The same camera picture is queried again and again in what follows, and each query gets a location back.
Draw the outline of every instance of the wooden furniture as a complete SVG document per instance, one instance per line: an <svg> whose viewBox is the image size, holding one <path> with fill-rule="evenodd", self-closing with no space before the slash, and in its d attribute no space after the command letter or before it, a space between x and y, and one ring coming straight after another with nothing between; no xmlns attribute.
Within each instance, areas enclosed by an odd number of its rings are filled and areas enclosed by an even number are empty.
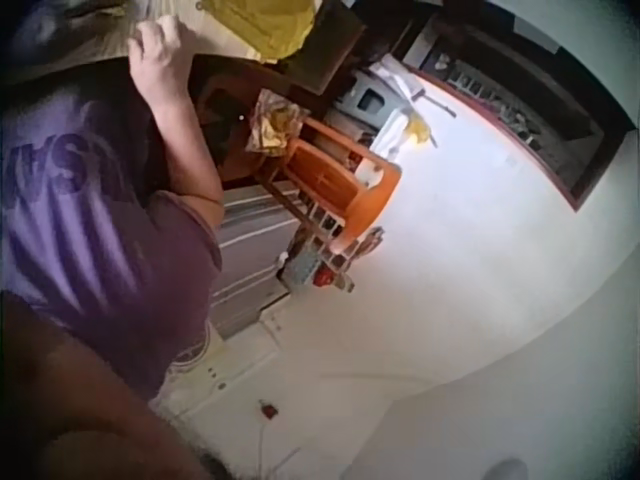
<svg viewBox="0 0 640 480"><path fill-rule="evenodd" d="M367 148L355 143L332 128L308 118L304 123L311 133L328 139L353 155L371 162L382 173L382 179L368 188L333 156L302 138L289 142L287 154L278 158L265 158L256 173L262 186L293 213L316 236L329 245L333 253L346 250L364 234L378 218L400 181L400 167L387 162ZM298 206L286 198L274 185L277 175L284 175L314 202L344 221L335 238L315 224Z"/></svg>
<svg viewBox="0 0 640 480"><path fill-rule="evenodd" d="M325 1L302 48L274 67L293 84L322 95L365 26L342 2Z"/></svg>

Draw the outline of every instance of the electrical wire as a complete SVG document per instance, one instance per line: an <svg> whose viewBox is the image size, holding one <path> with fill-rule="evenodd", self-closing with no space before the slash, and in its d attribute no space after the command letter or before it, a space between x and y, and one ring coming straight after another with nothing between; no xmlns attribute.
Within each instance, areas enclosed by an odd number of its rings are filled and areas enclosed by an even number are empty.
<svg viewBox="0 0 640 480"><path fill-rule="evenodd" d="M267 428L267 424L260 425L260 432L258 433L258 478L262 478L262 451L264 444L264 431Z"/></svg>

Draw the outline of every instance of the dark brown object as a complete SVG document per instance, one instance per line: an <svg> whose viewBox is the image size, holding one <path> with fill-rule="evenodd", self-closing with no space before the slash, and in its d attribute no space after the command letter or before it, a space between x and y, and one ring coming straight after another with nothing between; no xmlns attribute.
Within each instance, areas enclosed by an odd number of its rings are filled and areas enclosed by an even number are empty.
<svg viewBox="0 0 640 480"><path fill-rule="evenodd" d="M365 27L342 2L327 1L302 48L278 64L290 82L322 95Z"/></svg>

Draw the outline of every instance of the yellow bag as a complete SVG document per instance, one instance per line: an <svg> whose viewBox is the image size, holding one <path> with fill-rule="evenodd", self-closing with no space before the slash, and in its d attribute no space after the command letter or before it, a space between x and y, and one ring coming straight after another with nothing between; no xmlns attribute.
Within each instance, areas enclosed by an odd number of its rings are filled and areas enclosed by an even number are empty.
<svg viewBox="0 0 640 480"><path fill-rule="evenodd" d="M302 47L313 27L313 0L201 0L203 8L275 62Z"/></svg>

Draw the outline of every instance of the orange chair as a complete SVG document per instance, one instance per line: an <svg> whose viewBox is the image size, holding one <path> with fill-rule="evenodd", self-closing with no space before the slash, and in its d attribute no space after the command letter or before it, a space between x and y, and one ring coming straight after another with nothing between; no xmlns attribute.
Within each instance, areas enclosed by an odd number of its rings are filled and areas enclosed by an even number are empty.
<svg viewBox="0 0 640 480"><path fill-rule="evenodd" d="M339 254L373 225L400 181L401 170L399 166L387 162L317 120L308 118L304 125L348 152L370 160L383 174L377 185L367 188L342 163L301 138L289 141L285 156L265 159L256 173L257 180L267 191L314 234L328 243L331 252ZM327 238L326 232L319 225L312 222L273 186L273 180L278 174L284 174L314 202L344 220L344 227L337 237Z"/></svg>

